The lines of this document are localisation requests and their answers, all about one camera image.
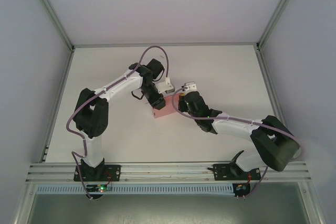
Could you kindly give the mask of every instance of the gray floor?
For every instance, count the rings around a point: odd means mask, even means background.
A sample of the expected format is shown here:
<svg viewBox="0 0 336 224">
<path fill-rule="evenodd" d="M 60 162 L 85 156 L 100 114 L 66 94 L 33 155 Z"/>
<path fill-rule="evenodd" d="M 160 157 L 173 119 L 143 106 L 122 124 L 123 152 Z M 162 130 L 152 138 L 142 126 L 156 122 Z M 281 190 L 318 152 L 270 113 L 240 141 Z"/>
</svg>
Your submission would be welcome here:
<svg viewBox="0 0 336 224">
<path fill-rule="evenodd" d="M 262 184 L 246 200 L 230 196 L 37 195 L 33 224 L 308 223 L 296 184 Z"/>
</svg>

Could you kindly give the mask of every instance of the white wall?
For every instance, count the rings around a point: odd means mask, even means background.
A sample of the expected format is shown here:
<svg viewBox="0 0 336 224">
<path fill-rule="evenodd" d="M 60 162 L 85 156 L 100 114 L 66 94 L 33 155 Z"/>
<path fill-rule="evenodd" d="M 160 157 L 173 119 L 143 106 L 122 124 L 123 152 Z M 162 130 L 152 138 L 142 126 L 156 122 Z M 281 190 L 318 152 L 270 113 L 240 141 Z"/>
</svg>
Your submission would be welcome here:
<svg viewBox="0 0 336 224">
<path fill-rule="evenodd" d="M 302 141 L 329 223 L 336 219 L 336 0 L 291 0 L 265 47 L 285 120 Z"/>
<path fill-rule="evenodd" d="M 0 216 L 10 223 L 68 51 L 39 0 L 0 0 L 0 44 Z"/>
<path fill-rule="evenodd" d="M 279 0 L 50 0 L 75 44 L 257 42 Z"/>
</svg>

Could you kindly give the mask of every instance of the white table surface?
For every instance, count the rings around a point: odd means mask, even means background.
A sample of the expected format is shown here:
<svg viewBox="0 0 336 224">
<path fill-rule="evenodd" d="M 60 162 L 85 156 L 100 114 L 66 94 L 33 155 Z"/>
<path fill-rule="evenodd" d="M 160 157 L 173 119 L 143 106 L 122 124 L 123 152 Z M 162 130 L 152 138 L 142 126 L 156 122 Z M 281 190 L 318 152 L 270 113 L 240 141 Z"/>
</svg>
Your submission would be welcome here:
<svg viewBox="0 0 336 224">
<path fill-rule="evenodd" d="M 145 47 L 78 48 L 66 82 L 47 163 L 73 163 L 71 151 L 83 153 L 80 137 L 66 131 L 79 93 L 121 76 L 138 61 Z M 164 48 L 170 60 L 170 78 L 178 88 L 195 81 L 206 104 L 232 116 L 263 119 L 273 114 L 253 46 L 176 46 Z M 162 61 L 151 49 L 143 60 Z M 248 148 L 247 140 L 203 132 L 177 113 L 154 119 L 146 99 L 126 95 L 110 105 L 109 126 L 103 134 L 106 162 L 227 161 Z"/>
</svg>

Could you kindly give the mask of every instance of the purple cable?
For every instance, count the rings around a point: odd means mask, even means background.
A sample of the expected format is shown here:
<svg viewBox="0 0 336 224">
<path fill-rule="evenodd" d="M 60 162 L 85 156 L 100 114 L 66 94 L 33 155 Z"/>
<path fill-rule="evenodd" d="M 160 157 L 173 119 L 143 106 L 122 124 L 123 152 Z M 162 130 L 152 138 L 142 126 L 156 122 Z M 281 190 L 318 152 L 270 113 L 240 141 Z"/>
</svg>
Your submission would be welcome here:
<svg viewBox="0 0 336 224">
<path fill-rule="evenodd" d="M 256 125 L 256 126 L 261 126 L 261 127 L 279 132 L 279 133 L 293 139 L 294 141 L 298 142 L 296 137 L 294 137 L 293 135 L 289 134 L 286 131 L 282 131 L 282 130 L 277 129 L 277 128 L 272 127 L 272 126 L 264 125 L 262 123 L 257 123 L 257 122 L 254 122 L 253 120 L 249 121 L 249 120 L 244 120 L 244 119 L 240 119 L 240 118 L 235 118 L 235 117 L 232 117 L 232 116 L 217 116 L 215 118 L 214 117 L 212 117 L 212 118 L 197 118 L 195 116 L 184 114 L 183 112 L 178 110 L 178 108 L 176 107 L 176 104 L 174 102 L 175 96 L 183 90 L 184 89 L 181 88 L 181 89 L 178 89 L 178 90 L 175 91 L 175 93 L 172 96 L 172 105 L 173 105 L 174 110 L 176 110 L 179 114 L 185 116 L 186 118 L 190 118 L 190 119 L 194 119 L 194 120 L 218 120 L 218 119 L 221 119 L 221 120 L 231 120 L 231 121 L 236 121 L 236 122 L 241 122 L 241 123 L 253 124 L 253 125 Z M 245 198 L 249 197 L 257 189 L 257 187 L 260 185 L 262 179 L 264 178 L 265 174 L 267 173 L 267 170 L 268 170 L 268 166 L 266 166 L 265 171 L 264 171 L 263 175 L 261 176 L 260 180 L 258 181 L 258 183 L 256 184 L 256 186 L 252 189 L 252 191 L 248 195 L 245 196 Z"/>
<path fill-rule="evenodd" d="M 135 67 L 130 73 L 128 73 L 128 74 L 126 75 L 126 77 L 123 77 L 123 78 L 121 78 L 120 80 L 118 80 L 118 81 L 112 83 L 111 85 L 109 85 L 108 87 L 106 87 L 106 90 L 107 90 L 107 91 L 110 90 L 110 89 L 113 88 L 115 85 L 119 84 L 120 82 L 122 82 L 123 80 L 125 80 L 126 78 L 128 78 L 130 75 L 132 75 L 132 74 L 137 70 L 137 68 L 140 66 L 141 61 L 142 61 L 143 57 L 145 56 L 145 54 L 146 54 L 150 49 L 152 49 L 152 48 L 159 48 L 159 49 L 161 49 L 161 50 L 163 51 L 163 53 L 164 53 L 164 55 L 165 55 L 165 57 L 166 57 L 166 62 L 167 62 L 166 77 L 168 77 L 169 60 L 168 60 L 168 55 L 167 55 L 166 51 L 165 51 L 162 47 L 160 47 L 160 46 L 150 46 L 149 48 L 147 48 L 147 49 L 142 53 L 142 55 L 141 55 L 141 57 L 140 57 L 140 59 L 139 59 L 138 64 L 136 65 L 136 67 Z M 86 146 L 86 139 L 85 139 L 85 136 L 84 136 L 82 133 L 70 129 L 70 123 L 71 123 L 71 121 L 74 119 L 74 117 L 78 114 L 79 111 L 81 111 L 87 104 L 89 104 L 90 102 L 92 102 L 94 99 L 96 99 L 97 97 L 99 97 L 99 96 L 101 96 L 102 94 L 104 94 L 104 92 L 105 92 L 105 91 L 101 91 L 101 92 L 99 92 L 98 94 L 96 94 L 95 96 L 93 96 L 92 98 L 90 98 L 89 100 L 85 101 L 80 107 L 78 107 L 78 109 L 76 109 L 76 110 L 74 111 L 74 113 L 71 115 L 71 117 L 69 118 L 69 120 L 68 120 L 68 122 L 67 122 L 67 124 L 66 124 L 66 129 L 67 129 L 68 132 L 73 133 L 73 134 L 75 134 L 75 135 L 77 135 L 77 136 L 80 136 L 80 137 L 82 138 L 82 140 L 83 140 L 84 156 L 79 155 L 79 154 L 76 153 L 76 152 L 71 152 L 71 154 L 72 154 L 72 156 L 73 156 L 73 158 L 74 158 L 74 160 L 75 160 L 75 162 L 76 162 L 76 166 L 77 166 L 77 169 L 78 169 L 78 174 L 79 174 L 79 177 L 80 177 L 80 181 L 81 181 L 81 183 L 82 183 L 82 185 L 83 185 L 83 188 L 84 188 L 84 190 L 85 190 L 85 192 L 86 192 L 86 194 L 88 195 L 88 197 L 89 197 L 90 200 L 92 199 L 92 196 L 89 194 L 88 190 L 86 189 L 86 186 L 85 186 L 85 184 L 84 184 L 83 177 L 82 177 L 82 174 L 81 174 L 81 171 L 80 171 L 80 168 L 79 168 L 79 164 L 78 164 L 78 161 L 77 161 L 77 159 L 76 159 L 76 156 L 78 156 L 78 157 L 80 157 L 80 158 L 84 158 L 84 157 L 86 157 L 86 156 L 88 155 L 88 149 L 87 149 L 87 146 Z"/>
</svg>

